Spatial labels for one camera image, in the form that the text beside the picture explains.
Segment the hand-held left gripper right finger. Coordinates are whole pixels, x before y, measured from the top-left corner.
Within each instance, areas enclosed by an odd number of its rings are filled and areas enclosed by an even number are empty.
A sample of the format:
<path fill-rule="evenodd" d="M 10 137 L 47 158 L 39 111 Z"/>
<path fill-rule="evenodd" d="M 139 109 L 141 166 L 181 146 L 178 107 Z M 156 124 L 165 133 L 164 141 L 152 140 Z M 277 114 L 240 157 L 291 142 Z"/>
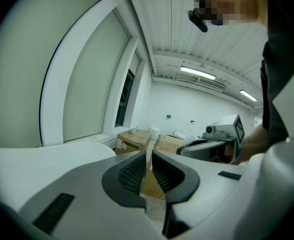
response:
<path fill-rule="evenodd" d="M 175 238 L 195 228 L 229 196 L 245 167 L 153 151 L 152 172 L 165 193 L 163 235 Z"/>

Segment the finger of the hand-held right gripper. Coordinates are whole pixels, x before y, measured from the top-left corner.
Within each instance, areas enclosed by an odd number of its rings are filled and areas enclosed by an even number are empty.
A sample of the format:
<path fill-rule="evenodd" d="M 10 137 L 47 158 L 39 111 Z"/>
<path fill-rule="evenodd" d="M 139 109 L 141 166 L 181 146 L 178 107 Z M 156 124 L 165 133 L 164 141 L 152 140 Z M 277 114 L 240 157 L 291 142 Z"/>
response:
<path fill-rule="evenodd" d="M 176 154 L 201 161 L 213 161 L 223 155 L 225 145 L 226 141 L 200 138 L 179 147 Z"/>

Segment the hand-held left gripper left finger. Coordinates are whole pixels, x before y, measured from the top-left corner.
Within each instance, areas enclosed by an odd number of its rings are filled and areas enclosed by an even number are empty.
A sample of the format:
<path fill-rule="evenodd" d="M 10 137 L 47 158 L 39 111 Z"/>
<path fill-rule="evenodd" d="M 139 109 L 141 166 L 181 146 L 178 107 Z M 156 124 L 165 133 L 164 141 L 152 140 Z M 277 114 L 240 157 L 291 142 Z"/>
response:
<path fill-rule="evenodd" d="M 20 215 L 54 240 L 161 240 L 140 196 L 143 151 L 76 167 L 31 197 Z"/>

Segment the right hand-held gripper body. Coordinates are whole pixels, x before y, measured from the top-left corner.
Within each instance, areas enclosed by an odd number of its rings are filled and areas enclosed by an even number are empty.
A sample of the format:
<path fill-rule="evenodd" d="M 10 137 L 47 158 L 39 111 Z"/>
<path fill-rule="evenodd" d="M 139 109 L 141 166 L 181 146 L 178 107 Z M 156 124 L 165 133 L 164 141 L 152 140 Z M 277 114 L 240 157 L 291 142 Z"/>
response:
<path fill-rule="evenodd" d="M 245 137 L 239 114 L 224 116 L 206 126 L 202 137 L 210 140 L 233 142 L 233 155 L 230 164 L 234 163 L 239 158 L 239 149 Z"/>

